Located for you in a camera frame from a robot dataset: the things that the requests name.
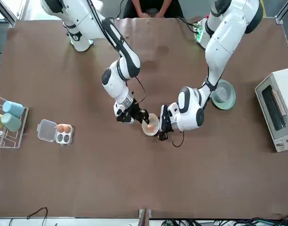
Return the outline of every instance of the person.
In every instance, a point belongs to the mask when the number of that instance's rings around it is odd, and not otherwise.
[[[175,18],[184,17],[178,0],[128,0],[123,18],[148,18],[150,9],[156,9],[153,17]]]

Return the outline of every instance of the toaster oven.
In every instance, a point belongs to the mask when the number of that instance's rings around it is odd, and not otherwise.
[[[288,150],[288,69],[272,72],[255,92],[277,152]]]

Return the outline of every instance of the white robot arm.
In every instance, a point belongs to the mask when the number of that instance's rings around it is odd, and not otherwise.
[[[201,24],[204,28],[201,38],[208,40],[205,51],[207,78],[198,89],[182,88],[178,103],[161,107],[160,140],[167,139],[167,133],[175,129],[193,130],[203,124],[206,104],[217,88],[227,62],[243,35],[253,31],[263,16],[259,0],[215,0],[214,3],[210,17],[203,19]]]
[[[115,99],[114,113],[117,121],[133,123],[134,120],[149,123],[148,112],[142,110],[128,89],[126,82],[140,71],[140,60],[109,18],[103,17],[94,7],[100,1],[93,0],[40,0],[43,9],[59,17],[69,32],[77,51],[86,51],[95,38],[106,38],[120,54],[102,75],[102,85]]]

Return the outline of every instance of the floor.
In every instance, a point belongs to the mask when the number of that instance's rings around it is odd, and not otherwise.
[[[32,4],[37,4],[39,0],[30,0]],[[121,5],[121,14],[119,17],[122,17],[123,10],[125,7],[127,0],[123,0],[123,3]],[[209,3],[207,0],[179,0],[184,16],[185,17],[194,17],[194,16],[205,16],[209,13]],[[267,17],[275,16],[278,11],[282,8],[284,3],[287,0],[262,0],[264,4],[264,8],[266,11]],[[121,0],[102,0],[104,3],[104,8],[102,10],[102,14],[106,17],[117,17],[120,12],[120,3]],[[32,12],[25,12],[25,15],[22,16],[22,18],[28,19],[28,17],[32,16]],[[288,40],[288,14],[283,19],[283,27],[285,30],[286,38]],[[3,51],[3,48],[6,44],[6,35],[8,30],[8,24],[7,23],[0,23],[0,52]],[[12,226],[19,226],[19,225],[40,225],[42,219],[32,219],[30,221],[26,221],[25,219],[17,219],[12,222]],[[151,222],[151,225],[154,226],[160,226],[163,221],[153,221]],[[58,225],[122,225],[122,226],[128,226],[129,224],[134,226],[137,225],[138,220],[137,219],[128,219],[128,220],[109,220],[104,221],[103,224],[100,221],[97,221],[97,219],[72,219],[72,218],[63,218],[63,219],[49,219],[46,223],[46,226],[55,226],[56,223]],[[9,220],[7,219],[0,219],[0,226],[7,226],[9,224]]]

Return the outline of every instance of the person's hand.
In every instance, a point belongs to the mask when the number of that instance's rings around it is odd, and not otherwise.
[[[147,13],[141,12],[139,15],[139,18],[150,18],[150,16]]]
[[[164,14],[161,13],[161,12],[158,12],[154,17],[155,17],[155,18],[163,18],[163,17],[164,17]]]

